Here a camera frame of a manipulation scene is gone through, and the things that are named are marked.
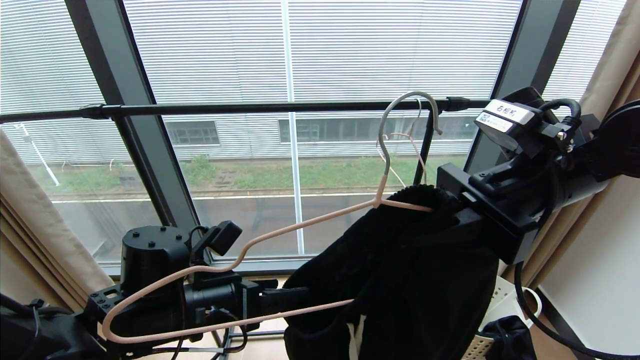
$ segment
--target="white plastic basket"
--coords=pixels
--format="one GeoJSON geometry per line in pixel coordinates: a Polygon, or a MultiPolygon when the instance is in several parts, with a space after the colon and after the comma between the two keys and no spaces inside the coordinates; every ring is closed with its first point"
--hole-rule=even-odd
{"type": "MultiPolygon", "coordinates": [[[[542,301],[535,291],[529,288],[522,288],[523,291],[528,291],[536,299],[536,312],[534,315],[538,317],[542,312],[542,301]]],[[[495,280],[495,290],[491,296],[491,302],[484,315],[483,321],[480,324],[479,331],[483,327],[492,321],[498,320],[509,315],[518,315],[527,327],[531,327],[533,322],[529,319],[525,319],[520,305],[518,305],[518,299],[516,298],[516,287],[507,280],[498,276],[495,280]]],[[[485,338],[484,336],[476,335],[473,341],[469,344],[467,352],[462,357],[463,360],[484,360],[484,355],[491,349],[493,345],[493,339],[485,338]]]]}

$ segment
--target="white drawstring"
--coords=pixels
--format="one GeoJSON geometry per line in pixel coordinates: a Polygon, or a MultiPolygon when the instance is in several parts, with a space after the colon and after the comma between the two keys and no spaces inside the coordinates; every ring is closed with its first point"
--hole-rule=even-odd
{"type": "Polygon", "coordinates": [[[360,323],[358,324],[358,328],[355,329],[352,323],[347,323],[347,327],[349,328],[349,335],[351,339],[349,340],[349,360],[358,360],[358,356],[360,355],[360,346],[362,346],[362,333],[364,332],[364,320],[367,318],[367,315],[360,315],[360,323]]]}

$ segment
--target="cylindrical motor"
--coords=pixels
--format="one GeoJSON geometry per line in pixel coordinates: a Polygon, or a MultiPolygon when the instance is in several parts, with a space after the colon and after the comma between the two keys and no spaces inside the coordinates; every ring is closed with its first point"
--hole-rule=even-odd
{"type": "MultiPolygon", "coordinates": [[[[177,227],[145,226],[131,229],[122,238],[120,289],[128,297],[145,286],[189,266],[188,234],[177,227]]],[[[171,301],[179,292],[171,285],[144,299],[171,301]]]]}

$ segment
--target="beige curtain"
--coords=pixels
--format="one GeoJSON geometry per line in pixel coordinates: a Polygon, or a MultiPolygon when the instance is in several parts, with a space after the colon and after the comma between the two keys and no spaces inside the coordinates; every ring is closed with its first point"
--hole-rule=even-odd
{"type": "MultiPolygon", "coordinates": [[[[627,1],[582,100],[582,113],[602,120],[621,105],[640,99],[640,1],[627,1]]],[[[535,288],[572,244],[607,196],[607,189],[553,214],[525,259],[522,283],[535,288]]],[[[513,267],[503,277],[513,281],[513,267]]]]}
{"type": "Polygon", "coordinates": [[[0,288],[73,311],[113,285],[67,227],[0,129],[0,288]]]}

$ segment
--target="black baseboard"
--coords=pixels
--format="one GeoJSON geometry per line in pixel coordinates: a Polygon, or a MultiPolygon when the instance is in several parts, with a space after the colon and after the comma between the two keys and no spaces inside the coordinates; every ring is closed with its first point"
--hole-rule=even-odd
{"type": "MultiPolygon", "coordinates": [[[[558,310],[551,304],[551,301],[545,296],[545,294],[540,291],[540,289],[536,289],[536,293],[540,296],[540,300],[542,300],[542,313],[547,317],[551,325],[556,329],[558,335],[566,338],[567,340],[571,340],[574,343],[578,343],[582,346],[584,344],[578,338],[578,336],[573,332],[573,329],[569,326],[568,323],[564,320],[562,315],[558,313],[558,310]]],[[[595,360],[594,357],[583,354],[582,352],[575,351],[571,349],[573,354],[578,360],[595,360]]]]}

